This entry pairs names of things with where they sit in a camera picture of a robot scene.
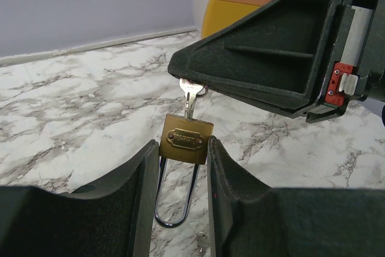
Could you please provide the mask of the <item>small key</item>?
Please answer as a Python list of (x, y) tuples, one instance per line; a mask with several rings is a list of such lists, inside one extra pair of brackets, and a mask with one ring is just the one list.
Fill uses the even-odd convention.
[(197, 250), (199, 256), (205, 256), (208, 250), (210, 250), (210, 240), (209, 234), (205, 231), (200, 231), (195, 234), (195, 239), (197, 242)]

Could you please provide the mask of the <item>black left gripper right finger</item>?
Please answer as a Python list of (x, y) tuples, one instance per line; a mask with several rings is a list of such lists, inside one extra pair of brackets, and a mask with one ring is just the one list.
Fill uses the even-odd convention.
[(383, 256), (384, 191), (272, 188), (208, 143), (212, 256)]

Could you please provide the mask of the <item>silver key set with ring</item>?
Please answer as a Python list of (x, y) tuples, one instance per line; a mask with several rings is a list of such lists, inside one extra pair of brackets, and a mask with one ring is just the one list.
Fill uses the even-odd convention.
[(179, 80), (179, 86), (185, 95), (184, 118), (192, 120), (196, 100), (207, 95), (208, 87), (183, 78)]

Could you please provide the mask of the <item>small brass padlock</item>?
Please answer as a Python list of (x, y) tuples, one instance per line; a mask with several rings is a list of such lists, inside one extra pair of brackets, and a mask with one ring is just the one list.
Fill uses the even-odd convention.
[[(214, 124), (197, 119), (188, 120), (182, 116), (167, 114), (159, 145), (159, 177), (156, 192), (154, 217), (156, 222), (167, 229), (173, 229), (184, 223), (191, 206), (193, 192), (197, 183), (200, 166), (206, 164), (208, 141), (214, 131)], [(181, 218), (178, 221), (165, 221), (159, 215), (159, 197), (165, 179), (168, 160), (193, 164), (193, 173)]]

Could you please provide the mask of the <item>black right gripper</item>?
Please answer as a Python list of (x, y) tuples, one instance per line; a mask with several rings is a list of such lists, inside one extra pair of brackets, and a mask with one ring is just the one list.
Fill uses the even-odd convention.
[(254, 106), (310, 104), (307, 123), (340, 117), (351, 101), (384, 102), (384, 0), (272, 0), (174, 53), (168, 72)]

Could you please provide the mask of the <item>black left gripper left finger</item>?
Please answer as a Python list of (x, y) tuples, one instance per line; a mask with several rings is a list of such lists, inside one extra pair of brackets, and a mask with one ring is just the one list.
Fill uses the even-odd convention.
[(158, 143), (72, 193), (1, 187), (2, 256), (148, 256)]

